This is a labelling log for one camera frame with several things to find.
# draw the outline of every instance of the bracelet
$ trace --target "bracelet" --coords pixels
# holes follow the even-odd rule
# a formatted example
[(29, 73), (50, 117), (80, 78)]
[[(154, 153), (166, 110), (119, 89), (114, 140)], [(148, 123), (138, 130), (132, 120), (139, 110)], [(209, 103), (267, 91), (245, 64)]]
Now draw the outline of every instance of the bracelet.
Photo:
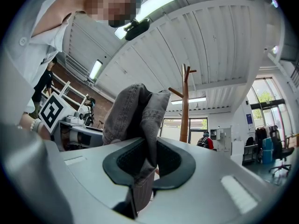
[(38, 132), (38, 127), (41, 124), (40, 119), (35, 119), (32, 121), (31, 126), (30, 126), (30, 131)]

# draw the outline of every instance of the light fixture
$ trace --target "light fixture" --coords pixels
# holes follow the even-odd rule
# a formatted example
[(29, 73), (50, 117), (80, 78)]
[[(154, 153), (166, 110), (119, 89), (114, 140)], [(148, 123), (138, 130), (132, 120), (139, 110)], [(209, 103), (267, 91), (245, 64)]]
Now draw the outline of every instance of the light fixture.
[[(194, 103), (194, 102), (203, 102), (206, 101), (206, 97), (200, 97), (200, 98), (193, 98), (193, 99), (189, 99), (189, 103)], [(171, 102), (173, 105), (179, 105), (182, 104), (183, 101), (182, 100), (175, 100)]]
[[(147, 0), (145, 3), (141, 5), (141, 9), (139, 14), (136, 16), (137, 21), (141, 21), (144, 19), (146, 16), (150, 15), (152, 12), (156, 11), (158, 8), (163, 7), (167, 3), (170, 3), (174, 0)], [(131, 23), (126, 24), (120, 28), (117, 28), (117, 30), (114, 32), (114, 34), (119, 38), (122, 39), (126, 35), (126, 31), (124, 28), (128, 27), (131, 25)]]
[(274, 7), (278, 8), (278, 3), (276, 0), (272, 0), (272, 3), (271, 3)]
[(89, 78), (91, 80), (95, 79), (95, 77), (97, 76), (101, 66), (102, 66), (102, 63), (99, 60), (96, 60), (94, 65), (93, 65), (92, 72), (90, 72), (90, 75), (89, 75)]
[(272, 52), (274, 54), (277, 54), (278, 53), (278, 46), (273, 47)]

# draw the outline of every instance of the office chair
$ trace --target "office chair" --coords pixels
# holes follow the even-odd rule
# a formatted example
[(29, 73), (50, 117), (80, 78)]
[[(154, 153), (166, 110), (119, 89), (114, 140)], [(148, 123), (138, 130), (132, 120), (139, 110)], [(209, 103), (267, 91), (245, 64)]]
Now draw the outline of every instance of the office chair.
[(273, 157), (273, 159), (280, 159), (282, 161), (282, 163), (280, 166), (270, 168), (269, 173), (271, 172), (271, 170), (277, 168), (277, 170), (272, 174), (272, 176), (274, 176), (277, 171), (279, 171), (281, 169), (285, 169), (285, 170), (287, 170), (286, 175), (288, 176), (289, 171), (291, 169), (291, 164), (284, 164), (283, 159), (285, 159), (285, 161), (286, 161), (286, 157), (290, 156), (294, 152), (295, 148), (294, 147), (282, 148), (282, 142), (285, 142), (285, 141), (280, 141), (276, 136), (271, 137), (271, 140), (272, 140), (273, 147), (274, 147), (272, 157)]

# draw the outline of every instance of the floor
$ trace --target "floor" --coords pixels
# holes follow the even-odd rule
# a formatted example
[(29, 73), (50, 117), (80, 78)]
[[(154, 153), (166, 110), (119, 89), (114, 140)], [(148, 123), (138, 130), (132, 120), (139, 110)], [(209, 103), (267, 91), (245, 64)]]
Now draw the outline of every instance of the floor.
[[(291, 164), (292, 158), (294, 159), (296, 152), (298, 152), (297, 149), (295, 149), (295, 151), (293, 152), (292, 155), (290, 155), (289, 157), (286, 158), (286, 161), (284, 161), (284, 164)], [(276, 160), (274, 163), (271, 163), (271, 164), (259, 164), (259, 163), (247, 164), (247, 165), (244, 165), (244, 167), (248, 168), (251, 172), (260, 176), (266, 182), (271, 183), (276, 186), (282, 186), (287, 181), (287, 171), (284, 169), (281, 169), (280, 171), (277, 171), (274, 176), (272, 174), (276, 171), (276, 169), (269, 172), (270, 168), (280, 166), (281, 163), (282, 163), (281, 160)]]

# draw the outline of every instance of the backpack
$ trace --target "backpack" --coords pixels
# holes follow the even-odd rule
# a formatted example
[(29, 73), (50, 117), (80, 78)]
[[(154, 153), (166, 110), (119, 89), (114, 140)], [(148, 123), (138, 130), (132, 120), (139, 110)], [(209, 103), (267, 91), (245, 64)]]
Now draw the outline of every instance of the backpack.
[(201, 139), (198, 141), (198, 143), (197, 143), (196, 146), (209, 148), (209, 144), (208, 144), (207, 139), (208, 139), (208, 137), (205, 137), (203, 140), (202, 140), (202, 138), (201, 138)]

